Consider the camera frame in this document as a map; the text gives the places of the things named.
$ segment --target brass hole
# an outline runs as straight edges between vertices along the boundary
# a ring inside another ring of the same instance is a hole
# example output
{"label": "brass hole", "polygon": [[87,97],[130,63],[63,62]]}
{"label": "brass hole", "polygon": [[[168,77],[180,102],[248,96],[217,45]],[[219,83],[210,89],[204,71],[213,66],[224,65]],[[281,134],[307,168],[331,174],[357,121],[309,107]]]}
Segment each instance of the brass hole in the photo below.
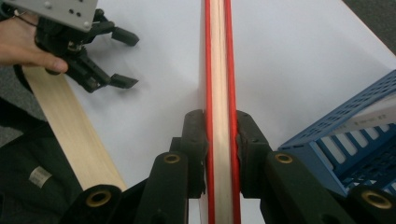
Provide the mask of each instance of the brass hole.
{"label": "brass hole", "polygon": [[283,153],[276,154],[275,159],[282,163],[291,163],[293,161],[293,158],[291,156]]}
{"label": "brass hole", "polygon": [[165,158],[163,158],[163,160],[166,163],[176,163],[176,162],[180,161],[180,157],[176,154],[170,154],[170,155],[165,156]]}
{"label": "brass hole", "polygon": [[89,207],[99,207],[102,206],[111,199],[111,193],[110,191],[104,189],[104,190],[98,190],[96,192],[92,192],[90,196],[88,196],[86,204]]}
{"label": "brass hole", "polygon": [[392,207],[392,203],[387,198],[371,190],[364,191],[361,197],[364,201],[379,209],[390,209]]}

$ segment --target black mechanical arm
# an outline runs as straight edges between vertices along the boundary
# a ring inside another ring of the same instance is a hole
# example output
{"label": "black mechanical arm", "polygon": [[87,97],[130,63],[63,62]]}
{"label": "black mechanical arm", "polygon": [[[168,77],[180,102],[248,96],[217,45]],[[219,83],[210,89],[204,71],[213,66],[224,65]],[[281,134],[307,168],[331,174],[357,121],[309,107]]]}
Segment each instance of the black mechanical arm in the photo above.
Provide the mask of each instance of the black mechanical arm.
{"label": "black mechanical arm", "polygon": [[[238,112],[241,192],[261,199],[267,224],[396,223],[396,198],[381,189],[357,186],[347,197],[323,188],[293,155],[273,151],[254,122]],[[205,193],[205,119],[186,115],[181,137],[158,156],[149,178],[121,192],[99,185],[82,192],[61,224],[186,224],[188,199]]]}
{"label": "black mechanical arm", "polygon": [[[0,1],[0,16],[3,18],[14,17],[15,7],[3,4]],[[115,23],[105,17],[102,9],[96,9],[91,29],[81,31],[64,25],[57,21],[40,17],[36,26],[35,42],[43,50],[48,51],[62,59],[69,66],[66,74],[73,78],[88,92],[94,92],[104,86],[110,85],[122,89],[131,88],[136,79],[114,74],[110,77],[95,62],[93,62],[84,45],[90,44],[98,35],[112,34],[112,38],[134,46],[139,41],[137,35],[116,27]]]}

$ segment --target human hand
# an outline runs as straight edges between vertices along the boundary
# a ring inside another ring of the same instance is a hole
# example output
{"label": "human hand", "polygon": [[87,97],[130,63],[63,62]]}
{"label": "human hand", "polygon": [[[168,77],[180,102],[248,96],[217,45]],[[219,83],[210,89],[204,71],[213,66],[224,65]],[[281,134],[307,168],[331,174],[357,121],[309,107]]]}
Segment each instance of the human hand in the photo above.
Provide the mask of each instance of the human hand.
{"label": "human hand", "polygon": [[[37,24],[36,16],[23,16],[25,20]],[[12,64],[38,65],[59,73],[68,69],[64,60],[35,44],[35,27],[18,18],[0,22],[0,65]]]}

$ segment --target finger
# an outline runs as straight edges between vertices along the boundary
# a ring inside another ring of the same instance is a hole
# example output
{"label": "finger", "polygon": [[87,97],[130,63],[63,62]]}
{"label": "finger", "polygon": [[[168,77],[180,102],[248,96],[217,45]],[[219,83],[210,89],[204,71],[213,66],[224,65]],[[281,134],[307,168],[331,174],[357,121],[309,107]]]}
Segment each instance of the finger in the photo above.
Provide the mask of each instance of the finger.
{"label": "finger", "polygon": [[37,53],[33,58],[32,63],[59,73],[64,73],[68,69],[68,65],[64,60],[47,52]]}

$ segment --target white label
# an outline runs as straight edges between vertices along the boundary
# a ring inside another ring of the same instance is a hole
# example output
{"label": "white label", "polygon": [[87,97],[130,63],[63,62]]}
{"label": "white label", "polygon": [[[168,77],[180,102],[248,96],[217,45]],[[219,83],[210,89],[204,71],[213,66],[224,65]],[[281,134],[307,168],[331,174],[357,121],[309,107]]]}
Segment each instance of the white label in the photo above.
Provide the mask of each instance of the white label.
{"label": "white label", "polygon": [[30,174],[29,180],[39,188],[43,188],[44,184],[48,179],[50,179],[50,177],[52,177],[52,174],[44,170],[43,167],[37,166]]}

